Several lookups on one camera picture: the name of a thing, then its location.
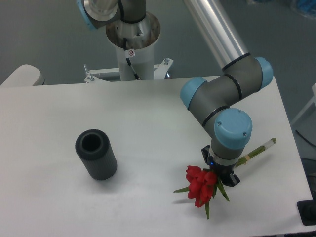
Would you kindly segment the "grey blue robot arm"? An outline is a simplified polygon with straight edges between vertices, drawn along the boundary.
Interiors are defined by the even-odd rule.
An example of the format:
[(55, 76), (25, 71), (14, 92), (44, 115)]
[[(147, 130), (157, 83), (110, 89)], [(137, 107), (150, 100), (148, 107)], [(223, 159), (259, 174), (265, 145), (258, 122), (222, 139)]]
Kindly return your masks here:
[[(224, 185), (233, 187), (239, 183), (234, 168), (252, 131), (249, 115), (233, 105), (266, 87), (274, 77), (273, 69), (266, 59), (251, 56), (219, 1), (187, 0), (185, 5), (223, 74), (212, 81), (189, 80), (180, 98), (211, 137), (203, 149), (205, 162)], [(78, 0), (77, 6), (89, 28), (105, 27), (117, 50), (122, 81), (154, 79), (158, 69), (153, 46), (160, 24), (144, 0)]]

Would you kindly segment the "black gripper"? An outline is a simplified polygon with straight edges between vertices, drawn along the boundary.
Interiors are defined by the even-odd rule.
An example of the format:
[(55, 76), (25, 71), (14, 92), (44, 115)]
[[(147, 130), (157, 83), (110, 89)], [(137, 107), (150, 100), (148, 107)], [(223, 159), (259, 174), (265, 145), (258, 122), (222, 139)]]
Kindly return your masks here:
[(217, 156), (210, 145), (201, 150), (204, 162), (209, 166), (211, 171), (221, 179), (225, 186), (234, 187), (240, 182), (240, 179), (234, 174), (234, 168), (239, 158), (223, 159)]

